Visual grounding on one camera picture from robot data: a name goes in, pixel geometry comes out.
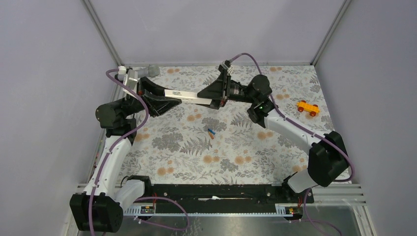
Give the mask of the white remote control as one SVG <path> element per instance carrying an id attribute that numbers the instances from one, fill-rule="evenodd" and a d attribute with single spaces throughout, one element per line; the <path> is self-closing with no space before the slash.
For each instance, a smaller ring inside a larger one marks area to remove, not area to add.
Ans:
<path id="1" fill-rule="evenodd" d="M 207 98 L 200 98 L 196 92 L 180 91 L 180 90 L 164 90 L 165 97 L 180 99 L 183 103 L 192 103 L 200 105 L 210 105 L 212 100 Z"/>

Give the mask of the yellow toy car red wheels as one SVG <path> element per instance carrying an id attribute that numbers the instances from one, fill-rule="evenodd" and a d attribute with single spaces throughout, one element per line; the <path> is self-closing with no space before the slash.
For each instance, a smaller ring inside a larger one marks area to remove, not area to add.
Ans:
<path id="1" fill-rule="evenodd" d="M 311 117 L 315 117 L 320 113 L 320 109 L 317 104 L 309 104 L 304 100 L 301 100 L 296 104 L 299 112 L 307 112 Z"/>

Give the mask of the floral patterned table mat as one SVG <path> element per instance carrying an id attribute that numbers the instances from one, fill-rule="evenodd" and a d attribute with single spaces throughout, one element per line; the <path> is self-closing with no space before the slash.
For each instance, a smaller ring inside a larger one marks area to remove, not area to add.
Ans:
<path id="1" fill-rule="evenodd" d="M 248 84 L 259 72 L 270 81 L 280 111 L 318 131 L 334 129 L 316 70 L 299 66 L 234 66 L 232 79 Z M 301 100 L 317 104 L 311 117 Z M 228 101 L 213 110 L 183 103 L 149 118 L 137 132 L 117 182 L 148 176 L 155 184 L 270 184 L 308 166 L 308 155 L 285 136 L 253 123 L 249 104 Z M 216 134 L 212 140 L 208 129 Z"/>

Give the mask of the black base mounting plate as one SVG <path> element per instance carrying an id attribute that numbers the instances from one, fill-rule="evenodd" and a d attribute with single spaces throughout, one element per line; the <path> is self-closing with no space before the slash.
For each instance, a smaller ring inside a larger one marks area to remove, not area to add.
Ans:
<path id="1" fill-rule="evenodd" d="M 168 214 L 181 213 L 180 207 L 188 214 L 275 213 L 276 204 L 314 203 L 312 193 L 272 184 L 155 184 L 145 187 L 144 196 L 157 197 L 149 203 Z"/>

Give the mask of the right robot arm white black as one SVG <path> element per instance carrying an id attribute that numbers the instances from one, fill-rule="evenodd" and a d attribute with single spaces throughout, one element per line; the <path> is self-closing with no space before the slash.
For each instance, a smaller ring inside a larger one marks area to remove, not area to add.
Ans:
<path id="1" fill-rule="evenodd" d="M 285 136 L 308 154 L 307 169 L 284 180 L 284 200 L 293 203 L 308 188 L 327 187 L 332 182 L 339 182 L 338 177 L 347 169 L 351 173 L 346 181 L 353 178 L 355 167 L 339 133 L 320 133 L 280 111 L 267 76 L 256 75 L 245 86 L 231 79 L 226 64 L 220 65 L 219 71 L 218 78 L 198 92 L 198 98 L 210 99 L 208 107 L 212 109 L 225 106 L 228 100 L 249 103 L 251 106 L 247 113 L 252 122 Z"/>

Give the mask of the grey microphone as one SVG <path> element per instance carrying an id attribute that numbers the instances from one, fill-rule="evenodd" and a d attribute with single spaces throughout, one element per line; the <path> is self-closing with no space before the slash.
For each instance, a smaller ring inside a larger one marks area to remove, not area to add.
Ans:
<path id="1" fill-rule="evenodd" d="M 133 70 L 136 71 L 138 79 L 141 78 L 141 77 L 151 77 L 151 78 L 153 78 L 153 77 L 156 77 L 160 74 L 160 68 L 157 65 L 149 65 L 149 66 L 143 67 L 143 68 L 133 68 L 133 67 L 130 67 L 130 68 L 132 68 Z"/>

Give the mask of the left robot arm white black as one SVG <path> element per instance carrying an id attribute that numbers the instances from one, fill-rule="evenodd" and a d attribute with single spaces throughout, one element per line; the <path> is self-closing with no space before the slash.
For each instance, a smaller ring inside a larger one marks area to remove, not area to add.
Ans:
<path id="1" fill-rule="evenodd" d="M 96 118 L 106 130 L 104 149 L 87 186 L 81 193 L 72 195 L 69 202 L 77 228 L 93 236 L 97 232 L 117 232 L 124 212 L 137 199 L 140 202 L 151 199 L 153 190 L 143 180 L 129 179 L 119 190 L 116 190 L 116 180 L 138 129 L 150 117 L 160 116 L 181 104 L 180 99 L 167 97 L 167 89 L 147 77 L 140 78 L 133 88 L 112 80 L 126 95 L 96 109 Z"/>

